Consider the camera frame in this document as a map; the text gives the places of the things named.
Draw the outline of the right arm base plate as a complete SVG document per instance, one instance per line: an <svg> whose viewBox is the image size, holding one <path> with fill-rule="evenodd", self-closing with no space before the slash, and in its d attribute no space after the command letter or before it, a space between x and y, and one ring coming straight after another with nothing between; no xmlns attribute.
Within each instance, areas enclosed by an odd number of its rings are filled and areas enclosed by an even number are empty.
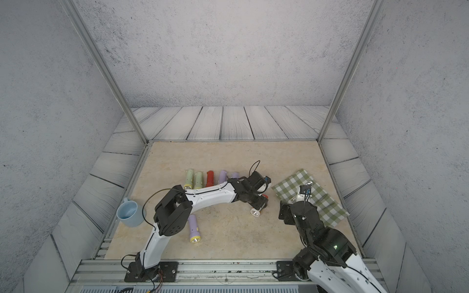
<svg viewBox="0 0 469 293"><path fill-rule="evenodd" d="M325 271L313 271L311 266L318 262L313 260L312 262L306 261L277 261L276 270L272 272L272 276L280 282L292 282L294 280L302 282L316 282L320 279L331 281L331 276L326 275Z"/></svg>

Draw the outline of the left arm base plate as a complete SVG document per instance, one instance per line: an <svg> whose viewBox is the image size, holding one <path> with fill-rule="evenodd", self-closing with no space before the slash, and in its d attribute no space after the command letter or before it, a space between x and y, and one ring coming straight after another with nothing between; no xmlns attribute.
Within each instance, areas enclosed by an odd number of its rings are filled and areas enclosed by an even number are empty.
<svg viewBox="0 0 469 293"><path fill-rule="evenodd" d="M143 269L139 262L131 262L124 278L125 283L163 282L176 281L179 262L162 261L157 266Z"/></svg>

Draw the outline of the red flashlight all red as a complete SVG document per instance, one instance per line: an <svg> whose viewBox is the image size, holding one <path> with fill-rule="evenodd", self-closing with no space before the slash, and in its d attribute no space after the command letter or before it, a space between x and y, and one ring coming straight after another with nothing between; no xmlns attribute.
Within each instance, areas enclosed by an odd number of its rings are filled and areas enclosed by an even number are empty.
<svg viewBox="0 0 469 293"><path fill-rule="evenodd" d="M206 187L214 186L214 172L212 170L206 173Z"/></svg>

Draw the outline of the green flashlight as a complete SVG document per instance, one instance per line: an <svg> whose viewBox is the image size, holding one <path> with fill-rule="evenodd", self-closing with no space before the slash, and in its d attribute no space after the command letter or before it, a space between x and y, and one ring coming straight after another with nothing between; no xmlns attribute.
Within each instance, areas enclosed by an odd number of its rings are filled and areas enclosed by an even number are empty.
<svg viewBox="0 0 469 293"><path fill-rule="evenodd" d="M202 189L203 188L203 173L196 172L195 173L195 183L194 189Z"/></svg>
<svg viewBox="0 0 469 293"><path fill-rule="evenodd" d="M186 179L183 188L192 189L193 188L193 179L194 179L194 169L190 168L186 171Z"/></svg>

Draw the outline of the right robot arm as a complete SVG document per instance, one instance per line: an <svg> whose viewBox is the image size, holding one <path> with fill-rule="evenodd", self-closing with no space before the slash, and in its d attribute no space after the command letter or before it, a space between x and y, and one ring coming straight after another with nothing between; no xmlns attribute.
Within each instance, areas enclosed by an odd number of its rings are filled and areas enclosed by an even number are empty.
<svg viewBox="0 0 469 293"><path fill-rule="evenodd" d="M348 238L324 225L316 206L308 201L281 203L278 218L297 228L304 248L292 261L277 261L275 279L311 281L320 293L386 292Z"/></svg>

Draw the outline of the red flashlight white rim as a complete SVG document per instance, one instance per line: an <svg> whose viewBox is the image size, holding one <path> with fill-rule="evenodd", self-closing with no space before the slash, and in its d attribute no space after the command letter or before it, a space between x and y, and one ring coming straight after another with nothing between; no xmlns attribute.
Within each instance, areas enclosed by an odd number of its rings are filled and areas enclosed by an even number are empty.
<svg viewBox="0 0 469 293"><path fill-rule="evenodd" d="M264 204L263 204L263 206L260 207L260 209L252 208L252 209L250 210L251 215L253 215L254 217L260 217L261 211L267 206L267 203L268 203L268 196L265 195L265 194L263 194L262 196L266 199L265 202L264 202Z"/></svg>

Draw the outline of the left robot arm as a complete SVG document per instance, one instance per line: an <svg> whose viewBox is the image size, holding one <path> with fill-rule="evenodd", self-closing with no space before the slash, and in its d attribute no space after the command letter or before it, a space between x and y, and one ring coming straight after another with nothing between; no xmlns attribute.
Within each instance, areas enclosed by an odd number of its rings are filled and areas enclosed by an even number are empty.
<svg viewBox="0 0 469 293"><path fill-rule="evenodd" d="M193 212L236 201L261 211L267 206L268 198L263 194L270 184L270 177L254 171L247 178L229 178L207 188L184 189L177 185L167 189L168 193L155 206L149 240L127 269L128 273L136 275L131 279L150 278L150 274L156 272L171 237L182 231Z"/></svg>

